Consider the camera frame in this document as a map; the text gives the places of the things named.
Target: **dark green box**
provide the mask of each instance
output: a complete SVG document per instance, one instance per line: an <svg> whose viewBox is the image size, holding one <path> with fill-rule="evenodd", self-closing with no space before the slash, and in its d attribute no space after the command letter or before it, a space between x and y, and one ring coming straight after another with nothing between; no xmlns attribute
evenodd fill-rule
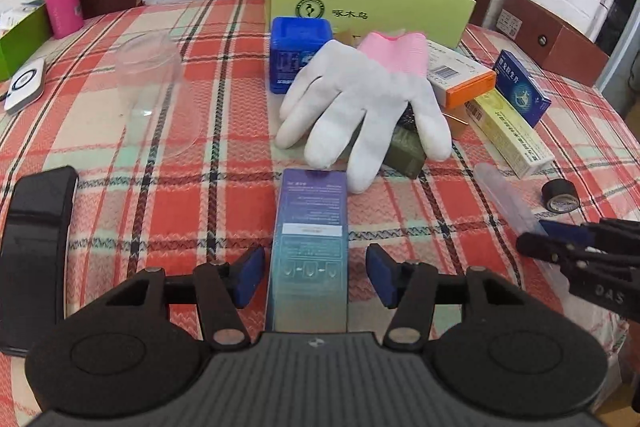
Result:
<svg viewBox="0 0 640 427"><path fill-rule="evenodd" d="M426 161L427 155L422 149L418 132L409 131L396 125L389 149L382 163L400 172L403 176L415 180Z"/></svg>
<svg viewBox="0 0 640 427"><path fill-rule="evenodd" d="M7 80L52 35L47 7L40 6L0 38L0 80Z"/></svg>

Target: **barcode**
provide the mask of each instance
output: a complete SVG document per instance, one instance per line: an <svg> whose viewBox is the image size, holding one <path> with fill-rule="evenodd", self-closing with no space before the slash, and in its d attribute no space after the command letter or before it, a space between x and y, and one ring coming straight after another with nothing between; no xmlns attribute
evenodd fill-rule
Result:
<svg viewBox="0 0 640 427"><path fill-rule="evenodd" d="M448 66L441 66L436 70L433 70L433 73L437 74L440 78L444 78L445 80L449 80L453 78L457 74L459 74L456 70L452 70Z"/></svg>
<svg viewBox="0 0 640 427"><path fill-rule="evenodd" d="M482 111L480 110L479 107L477 107L472 102L467 102L465 105L469 113L471 113L471 117L473 117L474 120L476 120L477 122L482 120Z"/></svg>

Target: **glove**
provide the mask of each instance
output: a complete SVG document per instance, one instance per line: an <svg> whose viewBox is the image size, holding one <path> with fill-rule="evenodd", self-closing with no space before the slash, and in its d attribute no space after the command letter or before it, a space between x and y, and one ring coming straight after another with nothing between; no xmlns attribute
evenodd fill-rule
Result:
<svg viewBox="0 0 640 427"><path fill-rule="evenodd" d="M422 33L412 32L392 37L371 32L364 37L358 49L392 73L427 76L429 43Z"/></svg>
<svg viewBox="0 0 640 427"><path fill-rule="evenodd" d="M305 161L315 169L327 169L362 122L347 165L348 189L360 193L380 170L408 102L427 157L437 161L448 158L449 126L426 78L389 72L361 51L329 41L289 87L280 107L283 123L275 144L291 147L313 125Z"/></svg>

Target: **medicine box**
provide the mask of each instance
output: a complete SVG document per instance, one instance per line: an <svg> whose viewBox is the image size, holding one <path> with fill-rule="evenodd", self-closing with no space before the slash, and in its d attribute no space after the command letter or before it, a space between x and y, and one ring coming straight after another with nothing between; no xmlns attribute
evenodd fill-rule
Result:
<svg viewBox="0 0 640 427"><path fill-rule="evenodd" d="M429 41L427 79L445 109L460 107L495 87L495 71L433 41Z"/></svg>
<svg viewBox="0 0 640 427"><path fill-rule="evenodd" d="M348 233L346 174L285 169L271 249L266 331L346 331Z"/></svg>
<svg viewBox="0 0 640 427"><path fill-rule="evenodd" d="M495 89L505 97L527 123L535 127L551 105L551 99L529 76L511 52L503 50L495 61Z"/></svg>
<svg viewBox="0 0 640 427"><path fill-rule="evenodd" d="M466 102L469 117L504 156L518 178L548 166L554 155L523 117L497 90Z"/></svg>
<svg viewBox="0 0 640 427"><path fill-rule="evenodd" d="M271 27L269 86L284 94L316 52L334 36L326 19L276 17Z"/></svg>

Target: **table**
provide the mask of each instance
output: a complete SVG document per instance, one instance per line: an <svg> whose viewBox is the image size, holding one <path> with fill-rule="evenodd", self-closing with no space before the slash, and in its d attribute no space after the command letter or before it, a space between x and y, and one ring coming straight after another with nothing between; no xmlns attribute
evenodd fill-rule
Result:
<svg viewBox="0 0 640 427"><path fill-rule="evenodd" d="M184 75L203 131L179 161L163 160L144 143L123 154L114 51L132 36L168 31L182 54ZM552 99L536 130L556 156L551 168L518 180L476 129L454 145L443 163L427 163L418 180L391 169L364 194L349 197L350 329L386 328L390 312L378 301L364 267L371 242L397 260L419 259L443 273L483 265L519 284L593 333L613 355L626 323L614 314L551 288L544 270L514 249L514 233L472 178L478 162L491 162L517 188L538 217L580 223L600 216L640 219L639 146L603 97L540 70L503 36L469 26L461 51L492 66L501 49L516 53ZM0 222L11 189L25 174L71 164L80 184L70 230L66 300L69 312L91 302L146 266L170 275L188 273L207 259L233 261L251 244L269 247L282 170L303 166L302 148L273 146L279 98L268 94L268 39L262 0L204 0L138 7L87 23L50 41L46 89L16 118L0 121ZM344 159L336 168L343 168ZM577 187L582 206L557 217L540 205L540 188L563 176ZM255 335L262 328L266 284L242 311ZM444 310L433 334L456 320ZM172 321L194 335L193 307L174 306ZM0 357L0 425L35 415L24 361Z"/></svg>

